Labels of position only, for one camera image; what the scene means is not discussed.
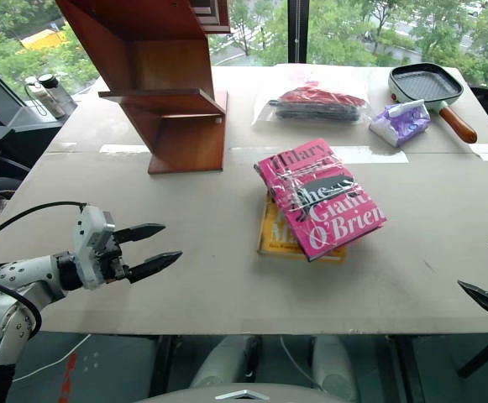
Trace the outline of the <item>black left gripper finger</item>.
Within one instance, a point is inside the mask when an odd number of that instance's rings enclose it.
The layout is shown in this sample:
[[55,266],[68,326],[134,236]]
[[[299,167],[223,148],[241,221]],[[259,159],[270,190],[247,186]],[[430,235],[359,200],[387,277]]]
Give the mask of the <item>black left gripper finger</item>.
[[144,223],[131,228],[123,228],[113,232],[116,243],[137,242],[142,239],[150,238],[163,231],[165,225],[159,223]]
[[125,270],[125,278],[130,283],[135,283],[140,280],[146,279],[151,275],[155,275],[168,266],[175,263],[182,256],[181,251],[166,252],[158,254],[152,258],[145,260],[142,264],[134,267],[128,267]]

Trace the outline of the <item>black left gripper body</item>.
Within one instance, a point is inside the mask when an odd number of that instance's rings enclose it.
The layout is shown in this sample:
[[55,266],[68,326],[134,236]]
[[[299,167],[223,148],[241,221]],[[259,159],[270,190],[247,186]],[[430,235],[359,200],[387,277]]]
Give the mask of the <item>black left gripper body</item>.
[[126,278],[127,269],[122,254],[118,241],[111,237],[100,252],[100,270],[105,283]]

